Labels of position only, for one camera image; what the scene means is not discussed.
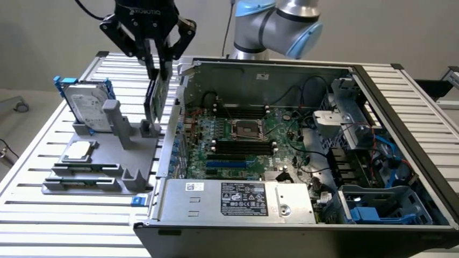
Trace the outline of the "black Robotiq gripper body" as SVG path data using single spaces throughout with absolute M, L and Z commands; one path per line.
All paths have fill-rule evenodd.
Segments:
M 114 1 L 114 16 L 142 39 L 165 40 L 177 24 L 174 1 Z

